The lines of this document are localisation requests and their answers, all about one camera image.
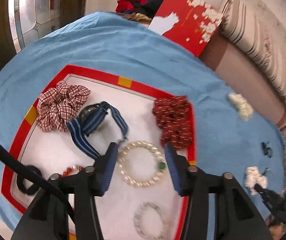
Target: bracelet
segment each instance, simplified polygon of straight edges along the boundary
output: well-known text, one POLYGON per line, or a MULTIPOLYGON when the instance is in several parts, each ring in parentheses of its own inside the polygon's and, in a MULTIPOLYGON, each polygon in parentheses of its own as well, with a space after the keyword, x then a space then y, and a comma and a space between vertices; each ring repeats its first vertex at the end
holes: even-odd
POLYGON ((164 219, 164 215, 162 214, 161 209, 159 208, 159 206, 155 205, 154 203, 151 203, 151 202, 143 203, 143 205, 141 205, 140 208, 135 212, 133 221, 134 221, 134 227, 137 233, 145 240, 163 240, 164 239, 164 236, 167 230, 167 223, 164 219), (153 208, 159 214, 162 220, 162 224, 163 224, 162 231, 158 236, 148 236, 142 230, 142 227, 141 227, 142 214, 144 213, 145 210, 147 210, 148 207, 153 208))
POLYGON ((79 165, 73 165, 72 167, 67 167, 66 171, 63 172, 63 177, 69 176, 72 172, 79 172, 84 168, 79 165))
MULTIPOLYGON (((37 167, 35 167, 33 165, 27 165, 26 167, 29 170, 35 172, 37 175, 42 177, 42 173, 37 167)), ((34 195, 39 190, 40 186, 37 184, 33 184, 31 187, 26 188, 23 184, 24 179, 25 178, 19 174, 16 176, 16 185, 18 186, 19 191, 21 191, 22 193, 24 193, 28 196, 34 195)))
POLYGON ((163 172, 166 169, 166 163, 164 162, 164 155, 157 149, 157 147, 153 146, 151 143, 148 143, 146 141, 136 141, 128 143, 123 149, 119 151, 118 162, 119 162, 119 167, 121 168, 121 175, 123 176, 124 180, 127 182, 127 184, 137 188, 154 185, 156 182, 160 180, 160 178, 163 176, 163 172), (124 167, 126 155, 129 153, 130 150, 138 147, 142 147, 149 150, 149 152, 151 152, 154 155, 155 159, 157 160, 156 173, 146 181, 134 180, 124 167))

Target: pearl bracelet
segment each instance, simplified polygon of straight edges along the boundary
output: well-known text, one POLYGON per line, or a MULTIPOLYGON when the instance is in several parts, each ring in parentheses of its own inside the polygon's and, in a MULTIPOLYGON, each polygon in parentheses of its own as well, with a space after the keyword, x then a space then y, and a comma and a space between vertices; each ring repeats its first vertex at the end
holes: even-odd
POLYGON ((135 212, 133 221, 134 221, 134 227, 135 227, 137 233, 142 238, 144 238, 145 240, 163 240, 164 239, 164 236, 165 236, 166 231, 167 231, 167 223, 166 223, 166 221, 164 219, 164 215, 162 214, 161 209, 159 208, 159 206, 155 205, 154 203, 151 203, 151 202, 143 203, 143 205, 140 206, 140 208, 135 212), (159 214, 159 216, 160 216, 160 218, 162 220, 162 224, 163 224, 162 231, 161 231, 161 233, 158 236, 148 236, 142 230, 142 227, 141 227, 142 215, 143 215, 143 212, 148 207, 153 208, 159 214))
POLYGON ((148 143, 146 141, 136 141, 128 143, 123 149, 119 151, 118 162, 119 162, 119 167, 121 168, 121 174, 125 182, 136 188, 148 187, 154 185, 156 182, 160 180, 160 178, 163 176, 163 172, 166 169, 166 163, 164 162, 164 155, 157 149, 157 147, 153 146, 151 143, 148 143), (146 181, 134 180, 124 167, 126 155, 129 153, 130 150, 139 147, 149 150, 149 152, 151 152, 154 155, 155 159, 157 160, 157 171, 150 179, 146 181))

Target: navy cloth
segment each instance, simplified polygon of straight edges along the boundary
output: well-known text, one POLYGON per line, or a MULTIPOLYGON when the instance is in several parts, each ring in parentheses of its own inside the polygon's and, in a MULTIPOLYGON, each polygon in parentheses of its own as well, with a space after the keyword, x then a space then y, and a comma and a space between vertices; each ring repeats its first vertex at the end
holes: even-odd
POLYGON ((135 13, 142 13, 149 18, 154 18, 156 12, 158 11, 159 7, 161 6, 164 0, 147 0, 146 3, 140 4, 139 2, 135 2, 130 0, 134 9, 124 11, 125 14, 132 14, 135 13))

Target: blue tablecloth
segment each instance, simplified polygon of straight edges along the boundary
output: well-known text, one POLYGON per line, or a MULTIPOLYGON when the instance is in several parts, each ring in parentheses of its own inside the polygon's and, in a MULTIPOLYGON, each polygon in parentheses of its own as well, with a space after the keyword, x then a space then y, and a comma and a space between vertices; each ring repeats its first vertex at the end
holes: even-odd
MULTIPOLYGON (((110 13, 94 13, 61 28, 19 52, 0 72, 0 144, 9 149, 27 110, 49 81, 73 64, 121 75, 193 103, 198 166, 231 172, 241 185, 248 166, 269 167, 268 188, 284 187, 284 142, 279 130, 254 112, 245 122, 227 101, 225 82, 181 46, 142 25, 110 13), (273 157, 263 155, 269 141, 273 157)), ((3 164, 0 162, 0 185, 3 164)), ((264 218, 258 195, 251 197, 264 218)), ((14 229, 21 215, 0 194, 0 218, 14 229)))

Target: red patterned scrunchie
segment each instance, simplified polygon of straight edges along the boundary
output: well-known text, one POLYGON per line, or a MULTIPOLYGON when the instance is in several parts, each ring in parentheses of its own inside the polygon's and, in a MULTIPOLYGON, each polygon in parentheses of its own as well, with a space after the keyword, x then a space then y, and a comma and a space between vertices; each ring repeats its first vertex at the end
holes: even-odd
POLYGON ((163 130, 162 145, 170 141, 178 151, 192 143, 188 112, 186 96, 159 98, 154 101, 153 114, 156 116, 157 126, 163 130))
POLYGON ((61 132, 68 131, 66 123, 76 117, 77 112, 91 93, 84 86, 68 85, 64 80, 38 96, 36 119, 43 132, 57 128, 61 132))

